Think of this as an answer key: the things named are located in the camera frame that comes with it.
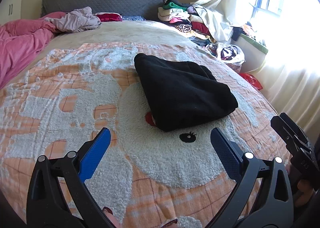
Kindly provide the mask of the person's right hand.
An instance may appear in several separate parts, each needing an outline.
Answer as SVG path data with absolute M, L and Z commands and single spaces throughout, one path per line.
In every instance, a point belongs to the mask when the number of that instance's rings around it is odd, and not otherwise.
M 297 184 L 298 192 L 295 195 L 295 207 L 305 205 L 314 195 L 315 191 L 307 180 L 300 180 Z

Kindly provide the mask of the person's left hand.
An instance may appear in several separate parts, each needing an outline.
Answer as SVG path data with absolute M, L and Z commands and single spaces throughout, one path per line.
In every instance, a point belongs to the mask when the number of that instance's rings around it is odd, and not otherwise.
M 105 214 L 105 216 L 107 216 L 107 218 L 112 222 L 112 224 L 116 227 L 116 228 L 121 228 L 121 224 L 120 222 L 116 219 L 116 217 L 113 215 L 113 212 L 110 208 L 108 207 L 103 207 L 103 213 Z

